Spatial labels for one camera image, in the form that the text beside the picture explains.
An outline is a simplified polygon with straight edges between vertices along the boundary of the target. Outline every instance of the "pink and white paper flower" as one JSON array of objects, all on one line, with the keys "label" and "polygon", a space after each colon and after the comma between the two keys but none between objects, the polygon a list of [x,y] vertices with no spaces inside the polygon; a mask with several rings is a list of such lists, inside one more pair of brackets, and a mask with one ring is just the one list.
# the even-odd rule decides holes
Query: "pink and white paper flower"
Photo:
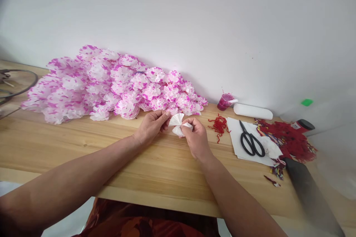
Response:
[{"label": "pink and white paper flower", "polygon": [[85,115],[107,120],[112,111],[133,119],[140,109],[189,116],[200,114],[208,104],[176,70],[166,74],[135,56],[96,46],[83,46],[74,58],[53,59],[47,67],[50,74],[28,91],[22,109],[41,112],[53,124]]}]

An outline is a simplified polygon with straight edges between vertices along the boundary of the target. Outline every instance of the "pink liquid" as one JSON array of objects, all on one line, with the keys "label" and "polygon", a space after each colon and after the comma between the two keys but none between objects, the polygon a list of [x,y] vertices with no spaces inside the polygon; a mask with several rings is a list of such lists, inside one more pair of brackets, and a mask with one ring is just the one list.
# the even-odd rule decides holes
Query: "pink liquid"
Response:
[{"label": "pink liquid", "polygon": [[234,100],[234,97],[231,94],[223,94],[218,103],[218,109],[221,111],[226,110],[232,104],[229,103],[230,100]]}]

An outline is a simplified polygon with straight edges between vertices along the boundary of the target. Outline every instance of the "black scissors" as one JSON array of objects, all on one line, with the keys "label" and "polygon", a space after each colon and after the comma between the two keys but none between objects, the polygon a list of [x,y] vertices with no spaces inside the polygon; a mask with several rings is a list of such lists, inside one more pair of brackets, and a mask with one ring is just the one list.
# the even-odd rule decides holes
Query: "black scissors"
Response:
[{"label": "black scissors", "polygon": [[[244,148],[244,150],[246,151],[247,154],[249,154],[250,156],[254,156],[255,154],[257,154],[259,157],[264,157],[266,155],[266,152],[263,148],[263,145],[257,140],[256,137],[253,136],[252,133],[248,133],[245,126],[242,124],[242,121],[240,120],[240,125],[241,125],[241,128],[242,130],[244,131],[243,133],[241,133],[241,144],[242,144],[242,147]],[[248,145],[250,146],[252,152],[250,152],[245,144],[244,144],[244,138],[245,140],[247,141]],[[258,143],[258,145],[260,146],[261,148],[261,151],[262,151],[262,154],[260,154],[257,149],[256,149],[256,146],[255,146],[255,142]]]}]

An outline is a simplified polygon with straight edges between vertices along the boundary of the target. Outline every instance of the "white paper scrap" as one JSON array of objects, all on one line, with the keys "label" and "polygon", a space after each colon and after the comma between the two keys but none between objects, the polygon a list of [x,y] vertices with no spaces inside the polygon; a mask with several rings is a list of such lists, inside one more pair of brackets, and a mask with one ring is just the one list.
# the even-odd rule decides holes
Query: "white paper scrap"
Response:
[{"label": "white paper scrap", "polygon": [[[244,121],[242,123],[245,126],[247,132],[252,133],[261,142],[261,136],[257,131],[257,126]],[[274,166],[275,162],[267,155],[267,153],[264,157],[259,157],[258,155],[250,156],[249,154],[246,153],[240,141],[243,130],[241,128],[239,120],[228,117],[227,126],[229,127],[229,131],[231,131],[230,137],[233,143],[235,155],[237,155],[238,159],[254,161],[270,167]],[[256,149],[260,152],[260,146],[258,144],[256,145],[257,145]],[[247,142],[245,143],[245,146],[247,149],[250,149]]]}]

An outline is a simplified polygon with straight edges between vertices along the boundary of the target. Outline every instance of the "green object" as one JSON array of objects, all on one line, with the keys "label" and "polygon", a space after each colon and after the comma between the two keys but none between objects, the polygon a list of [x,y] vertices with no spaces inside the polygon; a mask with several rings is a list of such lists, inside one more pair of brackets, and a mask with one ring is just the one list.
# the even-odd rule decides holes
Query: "green object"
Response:
[{"label": "green object", "polygon": [[312,99],[304,99],[301,104],[303,106],[310,106],[311,104],[313,103],[313,100]]}]

